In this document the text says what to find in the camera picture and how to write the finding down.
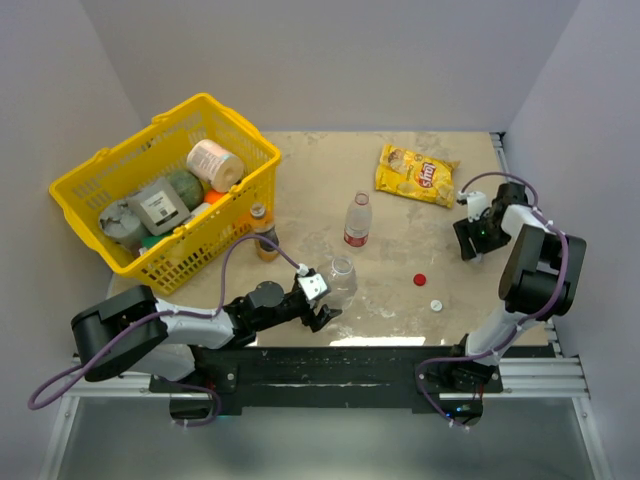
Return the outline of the wide clear plastic bottle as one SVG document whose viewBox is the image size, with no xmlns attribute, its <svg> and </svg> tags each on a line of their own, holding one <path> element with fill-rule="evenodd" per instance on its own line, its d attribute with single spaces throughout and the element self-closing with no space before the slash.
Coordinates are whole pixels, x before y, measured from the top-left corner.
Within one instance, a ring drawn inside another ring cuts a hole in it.
<svg viewBox="0 0 640 480">
<path fill-rule="evenodd" d="M 353 261 L 348 256 L 337 256 L 321 264 L 317 271 L 330 291 L 323 302 L 331 309 L 346 310 L 357 292 L 357 276 Z"/>
</svg>

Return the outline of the red label water bottle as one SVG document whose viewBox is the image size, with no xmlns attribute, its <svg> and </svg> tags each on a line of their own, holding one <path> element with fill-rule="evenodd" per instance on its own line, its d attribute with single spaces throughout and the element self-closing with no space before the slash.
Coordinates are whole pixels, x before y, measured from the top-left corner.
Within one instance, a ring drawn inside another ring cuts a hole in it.
<svg viewBox="0 0 640 480">
<path fill-rule="evenodd" d="M 372 223 L 369 194 L 358 191 L 351 201 L 345 218 L 344 241 L 351 247 L 363 247 L 368 240 Z"/>
</svg>

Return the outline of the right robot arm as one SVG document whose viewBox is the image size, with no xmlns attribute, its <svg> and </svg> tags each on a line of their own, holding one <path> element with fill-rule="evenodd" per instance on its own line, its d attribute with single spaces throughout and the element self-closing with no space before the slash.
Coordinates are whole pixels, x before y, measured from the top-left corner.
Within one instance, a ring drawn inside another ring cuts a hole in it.
<svg viewBox="0 0 640 480">
<path fill-rule="evenodd" d="M 512 246 L 498 285 L 499 305 L 463 337 L 445 369 L 448 386 L 466 393 L 481 380 L 478 365 L 497 366 L 534 324 L 569 311 L 587 244 L 546 219 L 537 193 L 523 183 L 501 184 L 493 199 L 463 189 L 456 201 L 467 207 L 466 217 L 453 225 L 464 261 Z"/>
</svg>

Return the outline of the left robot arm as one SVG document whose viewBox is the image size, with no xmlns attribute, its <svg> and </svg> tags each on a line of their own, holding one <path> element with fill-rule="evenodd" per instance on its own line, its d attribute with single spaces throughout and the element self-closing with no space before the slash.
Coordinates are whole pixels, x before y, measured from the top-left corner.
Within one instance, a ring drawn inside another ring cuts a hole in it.
<svg viewBox="0 0 640 480">
<path fill-rule="evenodd" d="M 264 281 L 220 310 L 188 308 L 136 286 L 77 314 L 71 329 L 81 375 L 100 382 L 127 371 L 172 380 L 185 392 L 200 390 L 207 368 L 191 349 L 239 349 L 259 332 L 299 319 L 312 332 L 342 314 L 324 298 L 330 288 L 318 274 L 297 277 L 289 292 Z"/>
</svg>

